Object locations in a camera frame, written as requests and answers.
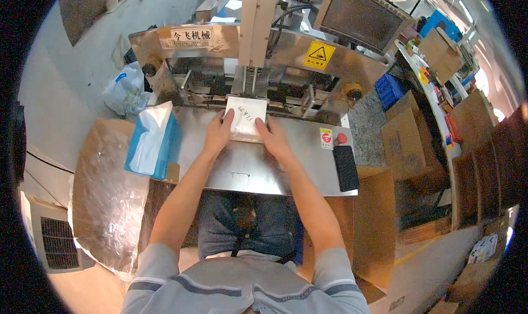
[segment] computer monitor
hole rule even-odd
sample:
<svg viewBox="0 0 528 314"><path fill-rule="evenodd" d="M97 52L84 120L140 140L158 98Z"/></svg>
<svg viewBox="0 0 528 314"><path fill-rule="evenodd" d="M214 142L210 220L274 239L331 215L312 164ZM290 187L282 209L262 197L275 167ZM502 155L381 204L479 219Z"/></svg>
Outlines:
<svg viewBox="0 0 528 314"><path fill-rule="evenodd" d="M385 54L414 19L387 0L323 0L313 28Z"/></svg>

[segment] warning sticker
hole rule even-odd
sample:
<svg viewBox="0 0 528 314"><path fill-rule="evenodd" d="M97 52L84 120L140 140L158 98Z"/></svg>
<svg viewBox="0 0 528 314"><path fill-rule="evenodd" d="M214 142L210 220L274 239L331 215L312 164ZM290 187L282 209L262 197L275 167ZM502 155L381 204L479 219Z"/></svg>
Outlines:
<svg viewBox="0 0 528 314"><path fill-rule="evenodd" d="M325 70L334 51L335 47L313 41L302 65Z"/></svg>
<svg viewBox="0 0 528 314"><path fill-rule="evenodd" d="M334 149L334 142L333 142L333 136L332 136L332 130L327 130L324 128L319 128L321 139L321 148L323 149Z"/></svg>
<svg viewBox="0 0 528 314"><path fill-rule="evenodd" d="M212 28L170 30L170 38L160 38L163 49L213 47Z"/></svg>

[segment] blue tissue box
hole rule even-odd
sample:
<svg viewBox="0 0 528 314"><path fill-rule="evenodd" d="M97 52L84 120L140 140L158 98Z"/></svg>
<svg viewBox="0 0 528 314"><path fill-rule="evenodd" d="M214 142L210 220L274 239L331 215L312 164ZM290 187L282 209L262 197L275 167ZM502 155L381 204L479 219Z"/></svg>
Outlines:
<svg viewBox="0 0 528 314"><path fill-rule="evenodd" d="M138 118L136 121L136 128L132 134L132 139L130 139L130 147L128 148L127 159L125 160L125 170L136 174L146 175L153 179L165 180L167 179L167 167L169 161L172 161L174 158L177 159L180 155L182 129L174 115L171 113L167 122L167 128L165 129L165 134L163 135L162 146L159 149L156 168L152 175L138 173L130 169L130 162L136 154L139 138L141 137L141 134L146 131L147 129L141 124L141 119Z"/></svg>

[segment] window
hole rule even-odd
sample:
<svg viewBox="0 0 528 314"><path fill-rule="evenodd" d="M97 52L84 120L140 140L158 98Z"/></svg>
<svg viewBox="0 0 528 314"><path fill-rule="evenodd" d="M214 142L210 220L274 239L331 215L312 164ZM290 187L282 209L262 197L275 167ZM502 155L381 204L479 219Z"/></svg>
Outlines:
<svg viewBox="0 0 528 314"><path fill-rule="evenodd" d="M506 118L504 113L502 113L502 111L498 110L497 108L493 109L493 113L497 116L499 122L501 122L504 118Z"/></svg>
<svg viewBox="0 0 528 314"><path fill-rule="evenodd" d="M490 85L488 84L488 77L484 70L480 69L475 74L475 85L478 89L484 92L486 97L488 97L488 94L490 93Z"/></svg>

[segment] blue plastic crate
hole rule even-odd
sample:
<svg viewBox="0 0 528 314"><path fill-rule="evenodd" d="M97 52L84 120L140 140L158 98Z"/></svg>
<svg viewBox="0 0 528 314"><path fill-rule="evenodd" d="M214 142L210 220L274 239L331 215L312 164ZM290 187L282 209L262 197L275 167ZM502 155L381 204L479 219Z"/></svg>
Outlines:
<svg viewBox="0 0 528 314"><path fill-rule="evenodd" d="M383 104L383 111L390 109L405 94L398 80L388 73L384 73L374 87Z"/></svg>

